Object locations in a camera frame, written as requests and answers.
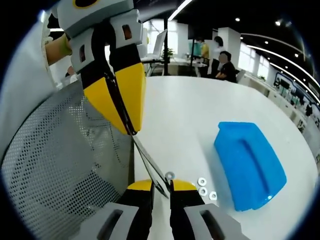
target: person's hand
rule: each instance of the person's hand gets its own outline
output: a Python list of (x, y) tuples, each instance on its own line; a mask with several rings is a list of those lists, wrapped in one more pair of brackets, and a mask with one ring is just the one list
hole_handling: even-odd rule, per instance
[(74, 68), (72, 67), (72, 66), (70, 66), (69, 68), (68, 68), (68, 74), (70, 74), (70, 75), (73, 75), (73, 74), (75, 74), (75, 70), (74, 70)]

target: robotic arm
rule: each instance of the robotic arm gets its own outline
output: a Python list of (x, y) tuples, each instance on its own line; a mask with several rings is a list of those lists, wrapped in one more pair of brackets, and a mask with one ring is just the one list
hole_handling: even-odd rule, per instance
[(120, 132), (135, 135), (142, 126), (146, 77), (141, 57), (147, 50), (133, 1), (61, 0), (52, 13), (70, 38), (72, 66), (89, 102)]

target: white sleeve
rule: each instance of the white sleeve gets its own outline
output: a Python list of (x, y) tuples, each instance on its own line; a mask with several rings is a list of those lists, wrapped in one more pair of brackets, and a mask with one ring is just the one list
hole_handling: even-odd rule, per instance
[(0, 93), (0, 158), (30, 113), (54, 91), (49, 74), (44, 25), (37, 22), (17, 48)]

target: computer monitor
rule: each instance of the computer monitor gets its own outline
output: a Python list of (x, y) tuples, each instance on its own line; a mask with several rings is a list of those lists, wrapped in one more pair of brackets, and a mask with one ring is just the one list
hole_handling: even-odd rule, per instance
[(160, 58), (161, 56), (161, 50), (166, 39), (167, 31), (168, 31), (167, 29), (164, 30), (156, 37), (156, 41), (153, 49), (153, 55), (156, 55), (158, 58)]
[(284, 88), (284, 89), (289, 89), (290, 88), (290, 83), (284, 81), (284, 80), (280, 80), (280, 85)]
[[(189, 42), (189, 53), (192, 53), (192, 42)], [(201, 45), (198, 42), (194, 43), (193, 56), (201, 57)]]
[(294, 95), (296, 95), (296, 96), (297, 96), (299, 99), (301, 99), (301, 100), (303, 100), (303, 99), (304, 99), (304, 96), (305, 96), (304, 92), (301, 91), (299, 88), (297, 88), (297, 89), (295, 90)]
[(202, 38), (204, 40), (212, 40), (213, 30), (212, 27), (199, 24), (199, 25), (188, 25), (188, 39)]

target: metal tweezers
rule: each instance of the metal tweezers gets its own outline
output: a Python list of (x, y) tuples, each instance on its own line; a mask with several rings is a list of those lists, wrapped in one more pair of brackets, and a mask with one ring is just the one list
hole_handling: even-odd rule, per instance
[(167, 178), (165, 177), (165, 175), (162, 173), (162, 171), (160, 170), (160, 168), (158, 167), (158, 165), (155, 163), (155, 161), (152, 159), (152, 157), (148, 154), (148, 152), (146, 151), (146, 149), (144, 148), (144, 146), (141, 144), (140, 140), (137, 138), (136, 135), (131, 135), (133, 142), (136, 146), (136, 148), (139, 151), (139, 154), (141, 156), (141, 159), (143, 161), (143, 164), (146, 168), (146, 171), (148, 172), (151, 180), (154, 183), (154, 186), (156, 189), (158, 189), (158, 191), (165, 196), (167, 199), (169, 198), (168, 195), (166, 194), (165, 190), (163, 189), (163, 187), (160, 185), (160, 183), (158, 182), (158, 180), (155, 178), (155, 175), (153, 174), (151, 167), (155, 170), (155, 172), (159, 175), (159, 177), (161, 178), (161, 180), (164, 182), (166, 189), (170, 192), (170, 184), (167, 180)]

